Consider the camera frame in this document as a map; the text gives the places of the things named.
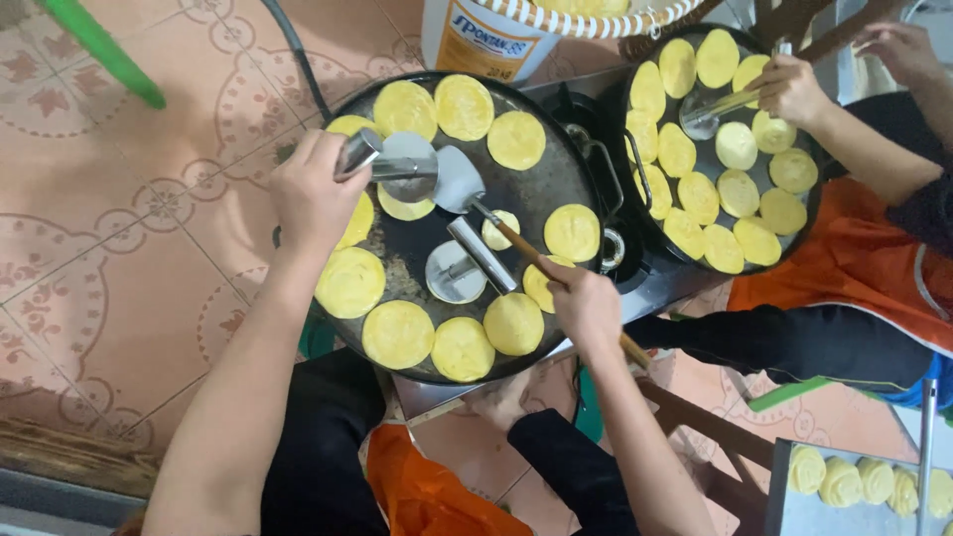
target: person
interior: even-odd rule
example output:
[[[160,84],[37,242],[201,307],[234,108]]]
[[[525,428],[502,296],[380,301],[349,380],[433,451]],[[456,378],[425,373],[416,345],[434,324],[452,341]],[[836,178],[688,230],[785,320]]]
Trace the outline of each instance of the person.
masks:
[[[867,26],[859,53],[878,56],[906,93],[841,108],[810,64],[771,59],[747,89],[759,106],[810,134],[835,160],[817,219],[791,257],[736,278],[727,311],[648,317],[625,326],[646,347],[682,348],[777,383],[825,377],[919,407],[938,379],[953,412],[953,85],[926,30]]]
[[[368,170],[333,181],[345,141],[341,134],[309,131],[273,173],[282,245],[252,310],[175,431],[143,534],[463,535],[488,524],[493,530],[479,533],[530,534],[491,503],[461,498],[459,481],[416,453],[406,427],[374,432],[365,479],[357,451],[385,409],[373,366],[350,349],[294,364],[322,268],[369,181]],[[553,288],[558,322],[590,367],[617,456],[555,410],[527,414],[514,397],[475,402],[475,408],[577,513],[578,534],[714,534],[703,499],[628,373],[612,283],[542,261],[566,283]],[[405,466],[439,485],[409,478],[416,473],[401,472]],[[440,493],[462,507],[431,507],[420,499]],[[396,504],[401,498],[410,500]],[[465,509],[479,515],[462,516]]]

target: dough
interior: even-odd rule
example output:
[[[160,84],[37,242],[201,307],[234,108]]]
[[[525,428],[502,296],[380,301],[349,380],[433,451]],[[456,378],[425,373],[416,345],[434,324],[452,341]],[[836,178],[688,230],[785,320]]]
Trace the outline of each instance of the dough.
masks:
[[[500,296],[483,317],[490,343],[507,356],[525,356],[542,340],[542,312],[533,299],[519,292]]]
[[[639,110],[630,110],[625,115],[625,128],[636,140],[636,149],[639,150],[642,164],[654,162],[659,157],[659,127],[656,126],[656,122]],[[622,141],[625,143],[625,152],[629,155],[629,160],[635,162],[636,156],[632,153],[628,138]]]
[[[384,136],[380,133],[380,129],[374,121],[360,115],[342,115],[332,121],[324,130],[329,133],[339,133],[351,137],[364,127],[376,132],[383,139]]]
[[[717,223],[705,227],[703,232],[708,264],[725,274],[740,274],[744,270],[744,252],[735,235]]]
[[[681,178],[695,169],[695,143],[675,123],[659,130],[659,165],[672,178]]]
[[[791,464],[787,469],[787,486],[794,491],[811,495],[821,489],[827,475],[827,465],[817,448],[799,444],[791,451]]]
[[[314,297],[336,319],[356,319],[384,296],[384,265],[373,253],[349,247],[331,253]]]
[[[371,231],[371,225],[374,224],[374,204],[367,192],[361,192],[357,200],[355,211],[351,213],[351,220],[348,221],[348,227],[344,230],[344,235],[335,246],[335,250],[353,246],[367,237]]]
[[[445,76],[434,91],[436,124],[450,137],[477,141],[493,123],[493,97],[478,80],[466,74]]]
[[[493,120],[486,148],[497,164],[526,171],[537,165],[546,150],[546,133],[539,120],[526,112],[507,112]]]
[[[550,253],[573,262],[585,262],[596,256],[602,242],[598,218],[589,207],[562,205],[546,218],[542,237]]]
[[[436,135],[436,105],[427,90],[414,82],[397,80],[384,86],[374,101],[374,123],[385,137],[415,132],[427,141]]]
[[[738,64],[738,70],[735,71],[735,76],[731,79],[731,91],[737,93],[744,90],[744,87],[750,84],[752,80],[761,76],[764,64],[770,59],[771,56],[764,54],[754,54],[742,59],[741,63]],[[749,102],[744,106],[757,110],[758,101]]]
[[[682,209],[672,207],[661,230],[688,257],[698,260],[705,255],[705,233],[695,219]]]
[[[659,54],[661,85],[672,98],[683,98],[695,86],[695,48],[676,37]]]
[[[753,216],[758,211],[758,185],[742,170],[727,170],[718,177],[716,187],[721,208],[730,216]]]
[[[435,207],[432,199],[422,199],[416,203],[398,201],[391,197],[391,195],[384,190],[384,185],[379,182],[377,183],[377,201],[380,202],[380,208],[384,209],[384,212],[404,221],[421,219],[430,214]]]
[[[392,369],[417,366],[434,346],[434,323],[416,303],[381,303],[364,320],[361,344],[367,357]]]
[[[719,127],[715,135],[715,153],[729,170],[748,171],[758,159],[758,145],[747,125],[732,121]]]
[[[781,243],[762,218],[743,217],[735,223],[732,232],[748,262],[771,266],[781,259]]]
[[[691,172],[679,181],[681,208],[699,225],[711,225],[718,219],[718,191],[703,173]]]
[[[818,165],[801,149],[787,149],[771,158],[768,174],[779,188],[800,194],[818,182]]]
[[[559,255],[547,255],[546,257],[556,264],[569,266],[571,268],[576,266],[572,260],[562,258]],[[546,288],[546,283],[548,282],[549,279],[542,275],[542,272],[532,264],[527,266],[526,271],[523,272],[523,292],[526,293],[526,296],[532,298],[540,309],[549,314],[553,314],[556,312],[556,307],[553,306],[553,294]]]
[[[894,492],[887,505],[900,517],[913,515],[920,507],[917,496],[917,474],[902,467],[894,467]]]
[[[818,493],[828,506],[847,508],[861,501],[863,486],[857,468],[843,458],[833,456],[825,464],[827,472]]]
[[[772,119],[764,110],[755,113],[751,120],[751,134],[762,153],[774,155],[790,149],[798,139],[798,129],[784,119]]]
[[[652,209],[649,210],[649,216],[654,219],[663,220],[668,216],[668,211],[672,209],[672,189],[668,186],[668,179],[661,170],[652,164],[642,166],[645,172],[645,179],[649,181],[649,190],[652,191]],[[635,170],[632,175],[636,181],[636,189],[642,197],[642,202],[647,203],[645,190],[642,189],[642,179],[639,176],[639,170]]]
[[[502,219],[503,223],[508,225],[510,229],[513,229],[517,232],[517,234],[519,234],[519,220],[517,220],[516,216],[513,216],[506,211],[493,211],[493,214]],[[490,246],[490,249],[502,251],[513,245],[513,242],[507,240],[506,237],[499,231],[499,229],[497,229],[496,225],[494,225],[489,219],[483,220],[481,234],[483,235],[483,241],[486,242],[486,245]]]
[[[720,88],[731,82],[739,59],[738,45],[731,33],[720,28],[709,31],[695,54],[699,81],[708,88]]]
[[[893,493],[893,469],[883,460],[861,458],[857,463],[863,486],[863,499],[871,505],[882,505]]]
[[[466,383],[483,378],[493,368],[496,356],[483,325],[474,319],[455,317],[436,329],[431,359],[436,370],[450,380]]]
[[[665,114],[665,88],[655,62],[644,61],[639,65],[629,88],[629,105],[654,123]]]
[[[629,10],[628,0],[533,0],[546,10],[584,17],[618,17]]]
[[[772,188],[761,195],[761,217],[775,235],[791,235],[807,224],[807,209],[800,199]]]
[[[926,508],[937,518],[953,512],[953,478],[942,469],[930,471],[930,497],[926,500]]]

